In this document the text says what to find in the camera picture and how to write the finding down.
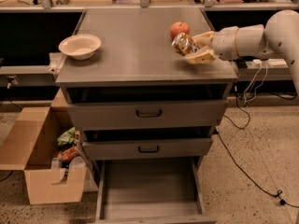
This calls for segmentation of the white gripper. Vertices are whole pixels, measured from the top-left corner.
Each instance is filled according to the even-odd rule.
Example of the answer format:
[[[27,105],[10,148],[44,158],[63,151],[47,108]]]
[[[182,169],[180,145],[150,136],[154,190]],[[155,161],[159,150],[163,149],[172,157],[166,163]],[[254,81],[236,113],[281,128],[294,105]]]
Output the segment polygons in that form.
[[[212,63],[217,56],[224,61],[236,60],[238,58],[236,51],[238,30],[237,26],[233,26],[223,28],[216,34],[214,31],[209,31],[193,36],[192,39],[200,49],[186,55],[184,59],[190,64]]]

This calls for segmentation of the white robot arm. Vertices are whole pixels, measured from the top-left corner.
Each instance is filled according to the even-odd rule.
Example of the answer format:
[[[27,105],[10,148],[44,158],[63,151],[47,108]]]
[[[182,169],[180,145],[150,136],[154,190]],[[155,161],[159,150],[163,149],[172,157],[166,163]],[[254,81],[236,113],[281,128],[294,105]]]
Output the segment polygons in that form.
[[[281,10],[266,25],[226,27],[192,39],[199,50],[185,56],[188,63],[211,63],[217,58],[230,61],[246,56],[261,60],[281,58],[299,92],[299,13],[296,11]]]

